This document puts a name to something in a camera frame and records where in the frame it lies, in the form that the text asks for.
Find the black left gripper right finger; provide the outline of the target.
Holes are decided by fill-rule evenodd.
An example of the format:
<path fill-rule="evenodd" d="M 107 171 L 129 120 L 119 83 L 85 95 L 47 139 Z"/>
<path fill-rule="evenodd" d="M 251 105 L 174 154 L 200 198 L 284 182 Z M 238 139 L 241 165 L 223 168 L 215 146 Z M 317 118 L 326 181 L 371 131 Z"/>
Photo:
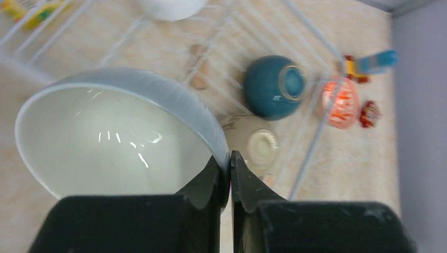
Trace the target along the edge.
<path fill-rule="evenodd" d="M 399 217 L 379 202 L 288 201 L 233 151 L 234 252 L 417 252 Z"/>

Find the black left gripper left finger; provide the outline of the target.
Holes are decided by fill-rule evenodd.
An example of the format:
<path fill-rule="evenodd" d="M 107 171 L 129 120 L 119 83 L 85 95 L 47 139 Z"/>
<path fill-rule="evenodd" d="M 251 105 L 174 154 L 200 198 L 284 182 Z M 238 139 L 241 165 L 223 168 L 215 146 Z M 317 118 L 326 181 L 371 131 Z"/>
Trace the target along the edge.
<path fill-rule="evenodd" d="M 218 252 L 227 171 L 211 158 L 175 194 L 70 196 L 48 213 L 30 252 Z"/>

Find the large white bowl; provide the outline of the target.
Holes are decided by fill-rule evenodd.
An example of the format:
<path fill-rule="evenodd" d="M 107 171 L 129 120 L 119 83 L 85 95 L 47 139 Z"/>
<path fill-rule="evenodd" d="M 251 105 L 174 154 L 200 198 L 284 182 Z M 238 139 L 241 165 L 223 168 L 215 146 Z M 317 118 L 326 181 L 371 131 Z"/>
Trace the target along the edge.
<path fill-rule="evenodd" d="M 31 96 L 15 122 L 18 152 L 54 197 L 171 194 L 210 158 L 230 154 L 214 114 L 179 82 L 144 69 L 67 76 Z"/>

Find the white orange pattern bowl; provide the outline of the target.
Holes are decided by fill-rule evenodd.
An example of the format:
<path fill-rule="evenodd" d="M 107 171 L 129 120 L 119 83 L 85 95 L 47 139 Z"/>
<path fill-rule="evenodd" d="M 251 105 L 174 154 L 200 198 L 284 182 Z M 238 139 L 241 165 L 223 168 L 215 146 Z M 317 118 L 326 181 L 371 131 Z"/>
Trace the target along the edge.
<path fill-rule="evenodd" d="M 350 79 L 340 76 L 333 76 L 323 87 L 320 100 L 325 111 L 336 88 L 341 81 L 341 87 L 335 101 L 332 104 L 328 116 L 328 124 L 338 129 L 350 128 L 358 116 L 359 95 L 356 87 Z"/>

